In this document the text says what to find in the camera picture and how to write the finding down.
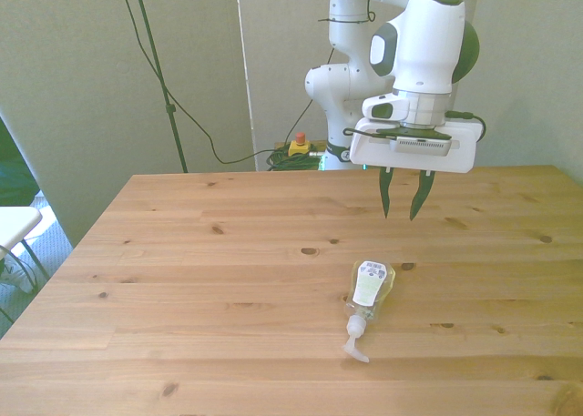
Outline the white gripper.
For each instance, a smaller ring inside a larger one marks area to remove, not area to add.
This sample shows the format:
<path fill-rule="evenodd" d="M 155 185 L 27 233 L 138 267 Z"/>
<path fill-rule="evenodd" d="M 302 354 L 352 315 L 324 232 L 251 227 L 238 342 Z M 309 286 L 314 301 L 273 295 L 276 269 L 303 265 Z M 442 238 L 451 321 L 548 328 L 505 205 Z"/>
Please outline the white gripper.
<path fill-rule="evenodd" d="M 476 122 L 447 121 L 440 127 L 421 129 L 363 118 L 351 131 L 350 160 L 383 167 L 379 191 L 385 218 L 391 205 L 392 167 L 421 170 L 409 212 L 409 219 L 414 220 L 431 192 L 435 171 L 466 173 L 473 168 L 482 131 L 483 126 Z"/>

